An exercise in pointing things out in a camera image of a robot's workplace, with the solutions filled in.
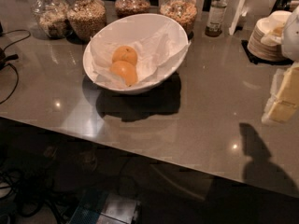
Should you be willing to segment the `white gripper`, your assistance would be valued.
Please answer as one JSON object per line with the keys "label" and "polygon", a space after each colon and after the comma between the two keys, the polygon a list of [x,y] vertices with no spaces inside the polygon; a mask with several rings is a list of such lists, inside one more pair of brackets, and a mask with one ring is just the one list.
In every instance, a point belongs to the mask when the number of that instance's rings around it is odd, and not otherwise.
{"label": "white gripper", "polygon": [[[299,6],[287,19],[281,37],[284,57],[299,61]],[[287,122],[299,108],[299,63],[286,70],[278,69],[273,76],[270,97],[265,105],[262,123]]]}

